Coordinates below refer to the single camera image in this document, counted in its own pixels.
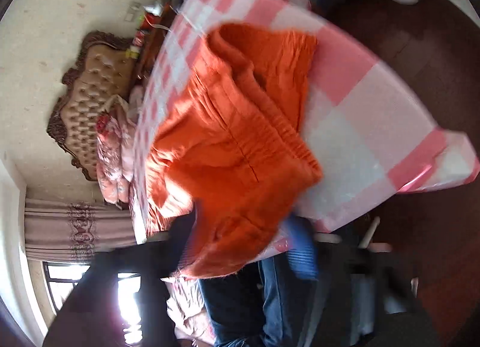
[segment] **curtain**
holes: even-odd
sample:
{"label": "curtain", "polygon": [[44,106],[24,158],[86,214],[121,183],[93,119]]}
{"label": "curtain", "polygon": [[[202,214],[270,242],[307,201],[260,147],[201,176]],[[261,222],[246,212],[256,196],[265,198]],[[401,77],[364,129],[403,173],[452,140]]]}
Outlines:
{"label": "curtain", "polygon": [[28,259],[87,262],[96,251],[135,244],[129,210],[25,200],[25,249]]}

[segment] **pant leg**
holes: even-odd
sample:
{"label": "pant leg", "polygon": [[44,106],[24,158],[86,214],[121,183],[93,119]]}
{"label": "pant leg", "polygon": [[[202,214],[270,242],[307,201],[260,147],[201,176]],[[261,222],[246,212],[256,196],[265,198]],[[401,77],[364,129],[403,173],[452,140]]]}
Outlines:
{"label": "pant leg", "polygon": [[314,282],[299,279],[290,269],[286,254],[260,261],[265,303],[265,347],[297,347],[310,316]]}
{"label": "pant leg", "polygon": [[240,270],[227,277],[199,280],[217,336],[216,347],[263,347],[263,301],[254,278],[248,274]]}

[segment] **curtain pattern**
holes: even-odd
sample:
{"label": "curtain pattern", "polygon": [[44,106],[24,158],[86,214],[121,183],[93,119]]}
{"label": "curtain pattern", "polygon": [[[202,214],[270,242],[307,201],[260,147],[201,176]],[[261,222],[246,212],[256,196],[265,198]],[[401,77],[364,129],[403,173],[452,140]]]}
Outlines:
{"label": "curtain pattern", "polygon": [[28,259],[87,262],[96,251],[135,243],[129,210],[29,198],[25,201]]}

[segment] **window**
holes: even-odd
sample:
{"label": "window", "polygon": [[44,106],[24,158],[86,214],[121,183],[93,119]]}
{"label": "window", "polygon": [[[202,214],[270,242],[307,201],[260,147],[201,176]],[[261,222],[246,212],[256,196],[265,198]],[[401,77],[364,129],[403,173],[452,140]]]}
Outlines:
{"label": "window", "polygon": [[[82,279],[90,265],[71,263],[44,262],[46,284],[56,312],[60,310],[75,285]],[[140,275],[131,273],[118,274],[118,305],[125,320],[125,342],[129,345],[142,339],[140,315],[134,299],[134,293],[140,289]]]}

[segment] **orange fabric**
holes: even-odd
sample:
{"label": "orange fabric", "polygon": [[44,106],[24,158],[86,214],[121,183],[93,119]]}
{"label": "orange fabric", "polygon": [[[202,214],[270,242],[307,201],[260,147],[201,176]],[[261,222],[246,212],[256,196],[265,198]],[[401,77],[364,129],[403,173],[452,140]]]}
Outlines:
{"label": "orange fabric", "polygon": [[146,162],[149,235],[191,210],[192,199],[201,205],[184,274],[239,270],[321,178],[298,135],[316,42],[247,24],[222,25],[203,40]]}

